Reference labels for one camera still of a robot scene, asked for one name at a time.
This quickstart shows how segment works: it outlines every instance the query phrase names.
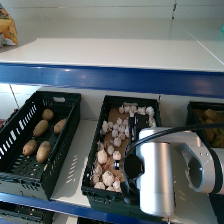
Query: blue shelf edge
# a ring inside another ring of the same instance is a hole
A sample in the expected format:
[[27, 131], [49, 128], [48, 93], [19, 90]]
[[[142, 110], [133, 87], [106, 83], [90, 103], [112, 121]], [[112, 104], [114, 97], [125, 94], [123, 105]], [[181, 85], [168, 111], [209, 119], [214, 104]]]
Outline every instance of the blue shelf edge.
[[56, 201], [43, 201], [35, 198], [28, 198], [24, 196], [11, 195], [0, 193], [0, 201], [12, 204], [19, 204], [23, 206], [35, 207], [43, 210], [75, 215], [83, 218], [95, 219], [111, 223], [136, 223], [136, 224], [155, 224], [154, 222], [140, 220], [132, 217], [116, 215], [111, 213], [104, 213], [90, 208], [85, 208], [76, 205], [65, 204]]
[[0, 63], [0, 83], [224, 98], [224, 72]]

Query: potato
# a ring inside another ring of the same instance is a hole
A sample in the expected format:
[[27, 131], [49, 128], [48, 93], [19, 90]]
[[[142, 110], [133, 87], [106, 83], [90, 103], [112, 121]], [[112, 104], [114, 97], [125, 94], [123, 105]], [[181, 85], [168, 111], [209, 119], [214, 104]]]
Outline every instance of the potato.
[[209, 143], [212, 143], [215, 138], [215, 133], [212, 129], [204, 129], [204, 133]]
[[39, 163], [43, 163], [47, 160], [51, 152], [51, 144], [49, 141], [44, 141], [41, 143], [37, 151], [36, 159]]
[[[214, 124], [214, 121], [211, 120], [211, 119], [206, 119], [205, 120], [205, 123], [206, 124]], [[212, 130], [214, 131], [215, 136], [218, 136], [219, 135], [219, 132], [218, 132], [218, 130], [216, 128], [212, 128]]]
[[55, 126], [54, 126], [54, 133], [59, 134], [64, 127], [66, 122], [66, 119], [60, 120]]
[[204, 118], [206, 119], [210, 119], [210, 120], [215, 120], [217, 116], [217, 113], [214, 110], [208, 109], [204, 112]]
[[54, 112], [50, 109], [45, 109], [42, 113], [42, 119], [50, 121], [54, 117]]
[[33, 135], [35, 137], [41, 136], [48, 128], [48, 121], [47, 120], [41, 120], [33, 130]]
[[30, 156], [32, 155], [37, 149], [37, 142], [32, 139], [26, 143], [23, 147], [23, 155]]

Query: metal shelf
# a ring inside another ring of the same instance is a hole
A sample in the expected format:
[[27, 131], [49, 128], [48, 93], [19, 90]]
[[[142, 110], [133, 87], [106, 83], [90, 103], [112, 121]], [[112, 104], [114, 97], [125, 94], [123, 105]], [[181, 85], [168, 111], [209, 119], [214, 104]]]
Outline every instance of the metal shelf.
[[224, 97], [224, 72], [0, 63], [0, 82], [196, 97]]

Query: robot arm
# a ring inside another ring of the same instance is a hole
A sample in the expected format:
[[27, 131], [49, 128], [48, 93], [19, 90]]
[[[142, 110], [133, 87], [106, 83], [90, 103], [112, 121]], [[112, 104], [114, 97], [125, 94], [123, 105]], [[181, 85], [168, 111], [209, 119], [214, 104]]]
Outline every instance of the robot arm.
[[[143, 129], [139, 133], [139, 140], [168, 129]], [[182, 151], [192, 189], [202, 193], [224, 193], [224, 156], [220, 151], [208, 150], [193, 132], [164, 135], [136, 147], [136, 155], [143, 166], [136, 186], [139, 189], [140, 208], [145, 213], [161, 217], [174, 213], [171, 148]]]

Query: white wall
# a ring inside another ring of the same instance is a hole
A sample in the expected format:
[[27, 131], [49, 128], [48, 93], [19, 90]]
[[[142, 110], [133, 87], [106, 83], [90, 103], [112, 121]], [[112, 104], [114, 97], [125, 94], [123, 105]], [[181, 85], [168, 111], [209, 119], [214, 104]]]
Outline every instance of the white wall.
[[[23, 86], [11, 85], [15, 98], [21, 107], [25, 101], [35, 91], [55, 91], [55, 92], [69, 92], [80, 93], [81, 100], [81, 118], [97, 120], [100, 114], [100, 109], [105, 95], [113, 96], [129, 96], [140, 97], [148, 99], [157, 99], [159, 101], [160, 115], [162, 125], [164, 127], [177, 127], [186, 124], [187, 120], [187, 105], [190, 101], [202, 102], [218, 102], [224, 103], [224, 99], [189, 97], [189, 96], [173, 96], [173, 95], [159, 95], [150, 93], [132, 93], [119, 91], [103, 91], [103, 90], [87, 90], [87, 89], [70, 89], [70, 88], [55, 88], [55, 87], [40, 87], [40, 86]], [[5, 97], [2, 108], [0, 110], [0, 119], [6, 119], [13, 109], [17, 108], [12, 93], [9, 91], [9, 85], [0, 85], [0, 96]]]
[[1, 0], [14, 19], [223, 18], [223, 0]]

